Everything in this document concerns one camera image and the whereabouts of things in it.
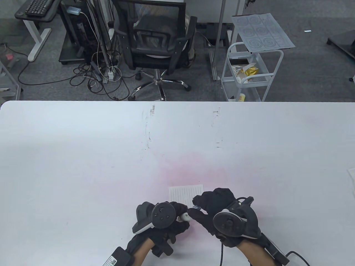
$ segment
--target chair base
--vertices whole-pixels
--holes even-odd
[[[163,90],[163,83],[176,83],[176,84],[180,84],[180,85],[183,85],[185,90],[187,92],[191,91],[191,86],[186,84],[185,82],[181,81],[181,80],[176,80],[176,79],[163,79],[163,76],[164,74],[166,73],[166,70],[164,70],[164,72],[162,74],[160,74],[160,70],[159,69],[154,69],[154,76],[146,73],[146,72],[143,72],[143,71],[140,71],[139,73],[137,73],[138,78],[136,78],[137,80],[140,80],[141,78],[141,75],[144,74],[148,77],[150,77],[152,79],[152,81],[150,82],[147,82],[139,87],[136,87],[134,89],[134,91],[132,92],[132,94],[128,97],[128,100],[129,101],[135,101],[136,100],[136,93],[149,86],[149,85],[156,85],[158,87],[158,90],[159,90],[159,94],[160,94],[160,101],[166,101],[166,97],[165,97],[165,93],[164,93],[164,90]]]

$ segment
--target hand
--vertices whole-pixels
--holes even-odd
[[[228,237],[220,233],[213,225],[213,217],[227,208],[235,200],[235,197],[228,188],[216,188],[213,191],[206,191],[201,196],[193,198],[192,203],[204,209],[208,214],[197,209],[188,209],[189,216],[200,223],[211,235],[215,235],[225,246],[238,246],[244,237]]]
[[[170,202],[174,207],[176,218],[183,213],[187,212],[187,206],[177,202]],[[169,227],[164,229],[150,228],[144,231],[141,234],[135,235],[131,241],[127,244],[126,251],[133,255],[139,247],[147,240],[151,239],[155,246],[152,248],[152,253],[157,257],[164,252],[168,256],[172,254],[173,249],[167,243],[167,240],[170,239],[171,243],[176,242],[176,235],[183,233],[189,228],[189,222],[178,222],[174,221]]]

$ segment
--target keyboard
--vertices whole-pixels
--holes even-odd
[[[53,2],[54,0],[32,0],[24,13],[31,17],[44,17]]]

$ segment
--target white paper on table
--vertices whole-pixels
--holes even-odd
[[[184,185],[179,187],[169,187],[169,201],[176,201],[193,206],[192,199],[197,195],[202,195],[203,185]]]

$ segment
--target office chair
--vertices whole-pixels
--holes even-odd
[[[172,74],[189,60],[188,51],[195,34],[197,17],[190,17],[186,30],[186,4],[146,0],[111,1],[118,14],[114,29],[119,36],[126,64],[131,70],[137,67],[154,69],[154,75],[143,71],[136,74],[137,80],[144,74],[152,81],[135,88],[128,100],[134,101],[136,93],[149,85],[158,87],[161,101],[166,101],[163,83],[177,83],[190,91],[191,86],[185,82],[164,78],[164,75]]]

